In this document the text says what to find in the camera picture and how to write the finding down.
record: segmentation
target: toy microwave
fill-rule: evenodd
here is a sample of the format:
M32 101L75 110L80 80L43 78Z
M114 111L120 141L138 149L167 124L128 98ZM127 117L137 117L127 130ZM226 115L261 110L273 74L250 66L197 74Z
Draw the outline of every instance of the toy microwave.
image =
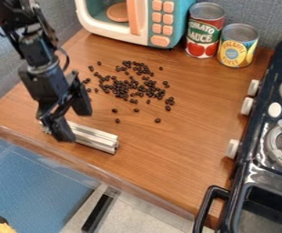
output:
M174 47L186 30L195 0L76 0L77 16L91 33L161 48Z

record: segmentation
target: stove handle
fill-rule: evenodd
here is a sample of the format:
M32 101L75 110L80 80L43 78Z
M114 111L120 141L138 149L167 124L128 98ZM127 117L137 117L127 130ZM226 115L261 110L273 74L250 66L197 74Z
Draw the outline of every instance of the stove handle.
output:
M208 215L209 209L213 201L217 198L227 201L229 199L229 191L218 187L211 186L206 191L204 200L199 208L198 214L196 216L193 233L202 233L206 221L206 216Z

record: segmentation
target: wooden surface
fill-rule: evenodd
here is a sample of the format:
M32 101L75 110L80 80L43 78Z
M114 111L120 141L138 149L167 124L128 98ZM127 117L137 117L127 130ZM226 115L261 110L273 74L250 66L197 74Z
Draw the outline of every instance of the wooden surface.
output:
M239 109L250 80L264 75L272 51L259 48L253 65L233 69L215 58L188 57L182 46L160 50L90 35L85 30L68 41L65 49L71 56L70 67L79 70L81 78L93 80L87 87L98 87L89 65L104 76L124 78L115 66L123 60L144 62L155 72L157 83L170 83L166 96L173 96L176 105L166 112L164 101L152 100L147 105L144 97L137 106L140 113L134 113L136 105L100 91L90 95L93 116L80 117L69 111L68 120L120 136L120 148L113 157L78 144L58 143L45 135L35 120L37 104L22 84L0 100L1 126L70 155L76 159L74 167L88 175L99 177L86 170L86 164L99 167L192 214L197 213L209 186L228 187L233 161L225 157L227 142L243 133L247 118L238 114ZM119 111L116 115L111 112L114 107ZM115 123L117 117L121 124ZM157 117L162 119L160 124L154 123ZM213 208L212 224L219 210L219 206Z

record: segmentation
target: gray wall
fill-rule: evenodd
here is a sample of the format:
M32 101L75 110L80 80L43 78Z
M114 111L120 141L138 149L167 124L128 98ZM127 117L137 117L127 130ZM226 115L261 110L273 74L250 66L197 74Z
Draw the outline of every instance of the gray wall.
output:
M76 18L74 0L39 0L38 2L61 41L65 41L81 28ZM11 47L9 41L1 37L0 97L19 81L16 71L21 63L19 55Z
M260 34L261 46L275 47L282 40L282 0L208 0L207 2L217 3L225 8L228 24L252 25Z

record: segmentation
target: red can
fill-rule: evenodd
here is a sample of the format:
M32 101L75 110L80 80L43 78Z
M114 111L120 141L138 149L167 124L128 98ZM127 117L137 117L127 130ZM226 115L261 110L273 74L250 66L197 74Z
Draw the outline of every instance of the red can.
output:
M225 22L224 9L206 2L192 5L189 13L186 52L198 58L215 56Z

